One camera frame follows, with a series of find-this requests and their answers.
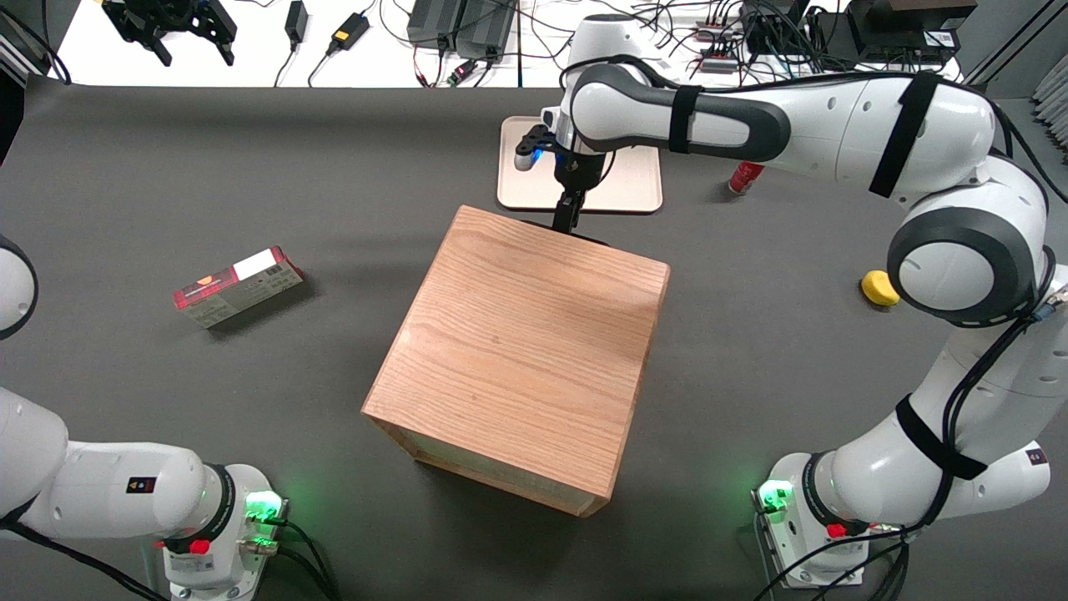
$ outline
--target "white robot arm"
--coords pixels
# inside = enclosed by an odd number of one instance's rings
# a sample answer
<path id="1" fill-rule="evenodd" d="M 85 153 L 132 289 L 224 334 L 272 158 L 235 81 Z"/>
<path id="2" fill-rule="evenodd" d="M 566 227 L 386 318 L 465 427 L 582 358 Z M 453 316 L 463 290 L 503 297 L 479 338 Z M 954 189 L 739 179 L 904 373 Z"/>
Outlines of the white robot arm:
<path id="1" fill-rule="evenodd" d="M 0 339 L 29 320 L 36 275 L 0 236 Z M 249 465 L 154 443 L 78 443 L 54 413 L 0 389 L 0 538 L 154 537 L 171 594 L 251 599 L 286 503 Z"/>
<path id="2" fill-rule="evenodd" d="M 772 469 L 755 496 L 770 518 L 775 562 L 789 569 L 787 585 L 841 582 L 867 555 L 860 538 L 805 558 L 831 541 L 860 537 L 871 524 L 920 527 L 953 470 L 961 477 L 952 480 L 939 518 L 1041 494 L 1050 471 L 1034 440 L 1068 397 L 1068 320 L 1059 313 L 965 391 L 953 431 L 957 454 L 940 450 L 944 408 L 969 370 L 1016 318 L 1043 302 L 1061 304 L 1068 285 L 1068 267 L 1043 251 L 1045 191 L 1011 160 L 990 154 L 990 102 L 937 76 L 680 88 L 650 68 L 656 50 L 645 37 L 629 17 L 584 20 L 561 105 L 545 109 L 544 126 L 517 147 L 520 170 L 544 151 L 555 154 L 564 192 L 554 228 L 576 224 L 585 191 L 600 181 L 604 153 L 631 145 L 864 186 L 908 210 L 888 252 L 894 287 L 912 306 L 959 328 L 916 391 L 869 432 L 838 449 L 787 456 Z M 902 108 L 923 85 L 922 106 Z M 845 584 L 860 584 L 861 572 Z"/>

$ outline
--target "red spray can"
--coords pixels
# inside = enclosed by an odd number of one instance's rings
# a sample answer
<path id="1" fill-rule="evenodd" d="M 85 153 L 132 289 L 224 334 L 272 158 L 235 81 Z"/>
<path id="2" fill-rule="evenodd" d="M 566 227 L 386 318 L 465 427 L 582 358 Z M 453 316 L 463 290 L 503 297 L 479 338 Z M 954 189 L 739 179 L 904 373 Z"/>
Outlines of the red spray can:
<path id="1" fill-rule="evenodd" d="M 742 160 L 738 169 L 735 169 L 731 180 L 727 181 L 727 189 L 738 195 L 748 192 L 749 188 L 753 186 L 753 181 L 760 176 L 761 171 L 764 171 L 763 164 Z"/>

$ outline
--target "green led light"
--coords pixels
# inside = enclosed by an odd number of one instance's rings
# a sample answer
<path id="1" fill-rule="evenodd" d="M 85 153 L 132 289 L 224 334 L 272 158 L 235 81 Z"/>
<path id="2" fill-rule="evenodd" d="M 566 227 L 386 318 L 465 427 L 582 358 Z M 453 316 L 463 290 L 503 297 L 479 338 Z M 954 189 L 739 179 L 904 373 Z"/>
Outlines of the green led light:
<path id="1" fill-rule="evenodd" d="M 786 504 L 794 499 L 794 485 L 786 480 L 768 480 L 756 491 L 767 513 L 786 510 Z"/>
<path id="2" fill-rule="evenodd" d="M 245 515 L 255 520 L 278 518 L 282 511 L 282 497 L 273 491 L 249 493 L 245 497 Z"/>

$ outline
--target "white table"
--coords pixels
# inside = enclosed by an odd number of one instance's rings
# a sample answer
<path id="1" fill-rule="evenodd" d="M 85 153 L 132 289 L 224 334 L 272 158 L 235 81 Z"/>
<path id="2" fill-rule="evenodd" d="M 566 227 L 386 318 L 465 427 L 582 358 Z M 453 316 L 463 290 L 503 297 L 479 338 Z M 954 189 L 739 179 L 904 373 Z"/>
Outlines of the white table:
<path id="1" fill-rule="evenodd" d="M 77 83 L 92 85 L 150 85 L 150 86 L 270 86 L 274 76 L 289 52 L 288 39 L 282 30 L 285 22 L 289 0 L 274 0 L 267 7 L 240 0 L 220 0 L 237 23 L 237 38 L 233 44 L 235 56 L 234 66 L 226 66 L 215 46 L 191 33 L 172 33 L 163 38 L 173 56 L 171 66 L 163 66 L 159 59 L 138 44 L 124 42 L 104 14 L 97 0 L 81 0 L 75 13 L 70 28 L 59 49 L 60 57 L 70 70 L 72 78 Z M 330 35 L 351 13 L 367 9 L 371 0 L 304 0 L 308 9 L 308 29 L 304 43 L 301 44 L 297 57 L 286 70 L 283 86 L 304 86 L 308 75 L 323 58 L 330 42 Z M 407 37 L 408 16 L 402 10 L 410 9 L 413 0 L 376 0 L 366 16 L 372 28 L 348 51 L 339 52 L 331 58 L 314 79 L 316 88 L 418 88 L 412 69 L 412 48 L 387 31 L 386 27 L 396 35 Z M 835 10 L 836 0 L 816 0 L 815 5 Z M 623 12 L 634 12 L 632 2 L 626 0 L 607 0 L 598 2 L 585 0 L 521 0 L 522 12 L 532 13 L 538 20 L 546 23 L 571 30 L 583 17 L 598 13 L 610 13 L 613 7 Z M 739 3 L 733 3 L 733 15 L 737 15 Z M 703 20 L 708 14 L 708 6 L 673 6 L 671 14 L 675 27 L 688 27 L 696 20 Z M 517 49 L 517 20 L 522 19 L 522 49 L 524 54 L 546 56 L 551 52 L 535 37 L 531 30 L 532 21 L 527 17 L 513 20 L 513 34 L 508 41 L 507 52 Z M 668 18 L 661 19 L 668 26 Z M 551 48 L 559 50 L 567 41 L 568 33 L 554 31 L 548 27 L 533 23 L 537 34 Z M 662 33 L 654 33 L 647 29 L 653 38 L 659 38 Z M 677 32 L 679 36 L 685 31 Z M 682 73 L 687 64 L 695 58 L 695 51 L 707 47 L 707 44 L 687 42 L 671 58 L 671 62 Z M 673 42 L 664 52 L 675 46 Z M 415 51 L 417 60 L 423 73 L 433 80 L 438 68 L 438 56 L 434 50 L 420 49 Z M 566 64 L 565 49 L 557 62 Z M 761 57 L 765 63 L 759 65 L 759 72 L 774 70 L 785 74 L 785 68 L 773 57 Z M 442 80 L 453 68 L 464 62 L 464 59 L 450 53 L 445 57 L 442 68 Z M 549 59 L 523 59 L 523 85 L 529 88 L 551 88 L 556 85 L 560 69 Z M 514 88 L 517 85 L 518 58 L 507 56 L 502 63 L 496 65 L 486 77 L 483 86 Z M 959 76 L 956 61 L 943 70 L 948 78 Z M 745 77 L 745 83 L 759 80 L 770 80 L 772 76 L 760 75 L 756 70 Z M 706 86 L 737 86 L 739 76 L 697 74 L 690 82 Z M 473 78 L 464 83 L 470 86 Z"/>

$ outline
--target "wooden box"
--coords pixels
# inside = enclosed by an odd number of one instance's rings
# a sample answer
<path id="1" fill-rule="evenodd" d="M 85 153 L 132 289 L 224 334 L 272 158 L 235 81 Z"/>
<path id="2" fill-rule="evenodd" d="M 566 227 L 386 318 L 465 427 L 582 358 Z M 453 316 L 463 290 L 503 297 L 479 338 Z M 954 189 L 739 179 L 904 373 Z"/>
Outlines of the wooden box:
<path id="1" fill-rule="evenodd" d="M 669 272 L 461 206 L 363 413 L 419 461 L 590 516 L 612 496 Z"/>

